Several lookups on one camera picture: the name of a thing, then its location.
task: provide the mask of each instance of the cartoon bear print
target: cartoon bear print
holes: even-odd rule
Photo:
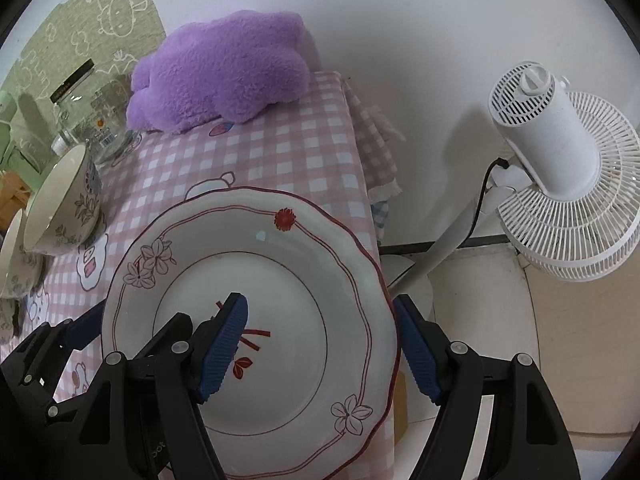
[[[31,323],[31,330],[36,329],[47,320],[49,313],[49,293],[44,290],[44,284],[31,290],[27,297],[27,317]]]
[[[98,285],[107,259],[108,242],[107,223],[104,219],[104,213],[100,211],[94,232],[78,247],[76,272],[80,277],[80,285],[84,290],[92,290]]]
[[[222,121],[221,123],[215,124],[209,131],[209,137],[217,137],[218,135],[226,134],[234,127],[234,125],[235,123],[231,123],[229,121]]]
[[[195,196],[206,193],[207,191],[213,191],[214,189],[227,189],[231,187],[236,181],[236,176],[233,171],[227,171],[220,175],[219,178],[210,178],[203,180],[197,184],[194,184],[189,188],[187,194],[184,196],[185,200],[193,198]]]
[[[89,379],[86,376],[86,365],[80,361],[76,363],[76,368],[71,372],[71,380],[74,383],[72,397],[86,393],[89,389]]]

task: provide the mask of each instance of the power cord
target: power cord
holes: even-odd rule
[[[489,177],[491,176],[492,169],[496,166],[500,166],[504,170],[509,167],[509,161],[504,158],[496,158],[486,170],[484,174],[484,180],[482,181],[482,189],[480,190],[480,198],[478,199],[478,207],[476,207],[476,214],[474,215],[474,221],[471,223],[471,229],[469,229],[469,234],[462,241],[462,243],[466,242],[471,238],[471,235],[474,233],[474,229],[476,228],[476,224],[478,223],[478,217],[480,216],[480,209],[482,208],[482,199],[484,198],[484,194],[486,193],[486,185],[489,182]]]

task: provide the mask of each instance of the black jar lid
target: black jar lid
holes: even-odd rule
[[[73,72],[72,75],[67,77],[62,85],[56,88],[55,92],[53,92],[53,94],[51,94],[51,97],[49,98],[51,99],[51,102],[57,103],[58,101],[60,101],[60,98],[64,94],[66,94],[73,85],[80,81],[93,67],[94,62],[89,58],[82,64],[80,68]]]

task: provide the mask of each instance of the pink checkered tablecloth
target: pink checkered tablecloth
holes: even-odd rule
[[[378,259],[372,202],[399,192],[396,167],[376,124],[341,76],[312,75],[300,100],[268,107],[243,124],[218,120],[190,132],[143,134],[121,158],[98,168],[102,213],[77,251],[47,263],[26,299],[22,337],[43,321],[77,318],[106,297],[125,252],[151,221],[190,188],[256,186],[303,196],[348,226]],[[0,348],[0,358],[19,342]],[[100,341],[73,352],[56,399],[86,390],[102,362]],[[340,480],[393,476],[393,412]]]

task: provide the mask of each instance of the plate rim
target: plate rim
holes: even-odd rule
[[[392,373],[391,373],[391,378],[390,378],[390,383],[389,383],[389,388],[388,388],[388,394],[387,394],[387,399],[386,399],[386,407],[385,407],[382,415],[380,416],[380,419],[373,425],[371,431],[369,432],[369,435],[367,436],[367,438],[365,439],[364,443],[362,444],[362,447],[350,459],[348,459],[345,462],[343,462],[333,472],[331,472],[328,475],[324,476],[324,478],[319,479],[319,480],[328,480],[329,478],[333,477],[334,475],[336,475],[337,473],[339,473],[340,471],[345,469],[351,463],[355,462],[367,450],[367,448],[369,447],[369,444],[371,443],[373,437],[377,434],[377,432],[380,429],[380,427],[382,426],[382,424],[386,421],[386,418],[388,417],[389,411],[391,410],[391,405],[393,404],[394,387],[395,387],[395,384],[396,384],[396,377],[398,376],[398,369],[399,369],[399,365],[400,365],[400,351],[401,351],[401,348],[400,348],[400,334],[398,332],[398,322],[396,320],[396,311],[395,311],[395,309],[393,307],[393,302],[392,302],[391,297],[389,296],[389,292],[388,292],[388,290],[386,288],[385,280],[384,280],[384,277],[382,275],[382,271],[380,270],[380,266],[373,259],[373,257],[369,254],[369,251],[367,251],[366,248],[364,248],[364,246],[362,245],[360,240],[358,240],[358,237],[345,224],[340,222],[337,218],[334,218],[333,216],[329,215],[329,213],[324,211],[320,206],[318,206],[317,204],[315,204],[311,200],[309,200],[309,199],[307,199],[307,198],[305,198],[303,196],[297,195],[295,193],[290,193],[288,191],[284,191],[284,190],[281,190],[281,189],[268,189],[268,188],[257,187],[257,186],[233,186],[233,187],[228,187],[228,188],[223,188],[223,189],[212,189],[210,191],[206,191],[204,193],[201,193],[201,194],[198,194],[198,195],[193,196],[191,198],[188,198],[187,200],[181,200],[180,202],[172,205],[171,207],[169,207],[169,208],[165,209],[164,211],[162,211],[156,218],[154,218],[154,220],[152,222],[150,222],[148,225],[146,225],[146,227],[144,229],[142,229],[140,234],[138,236],[136,236],[136,238],[134,238],[134,240],[132,241],[130,246],[127,248],[127,250],[123,254],[122,259],[120,260],[118,265],[115,267],[115,270],[113,272],[113,276],[111,277],[111,281],[109,283],[109,288],[107,290],[107,295],[105,296],[105,301],[108,299],[108,297],[109,297],[109,295],[111,293],[111,287],[113,286],[114,279],[115,279],[118,271],[120,270],[120,267],[125,263],[125,260],[126,260],[127,254],[129,253],[130,248],[132,248],[133,245],[135,245],[135,243],[137,241],[139,241],[140,238],[142,238],[143,235],[145,235],[145,233],[147,231],[149,231],[149,229],[151,229],[151,227],[157,221],[159,221],[159,219],[161,219],[169,211],[182,206],[184,203],[192,202],[194,200],[200,199],[201,197],[203,197],[205,195],[209,195],[209,194],[212,194],[212,193],[233,192],[233,191],[242,190],[242,189],[248,189],[248,190],[253,190],[253,191],[260,191],[260,192],[266,192],[266,193],[275,193],[275,194],[280,194],[280,195],[286,195],[286,196],[289,196],[290,198],[293,198],[293,199],[302,200],[302,202],[305,202],[307,205],[311,206],[313,209],[315,209],[317,212],[319,212],[325,219],[329,220],[333,224],[336,224],[338,227],[341,227],[342,229],[344,229],[347,232],[347,234],[351,237],[351,239],[354,241],[354,243],[355,243],[356,247],[358,248],[358,250],[360,251],[360,253],[363,254],[363,256],[367,260],[369,260],[370,263],[373,265],[373,268],[375,269],[376,274],[378,276],[378,281],[380,282],[380,286],[381,286],[381,289],[382,289],[382,292],[383,292],[383,295],[384,295],[384,298],[385,298],[385,301],[386,301],[386,305],[389,308],[389,311],[391,313],[391,317],[392,317],[393,322],[394,322],[394,328],[396,330],[396,356],[394,358],[394,366],[393,366],[393,370],[392,370]],[[100,334],[102,334],[102,323],[100,324]],[[102,355],[102,360],[104,360],[104,338],[102,338],[102,337],[100,338],[100,354]]]

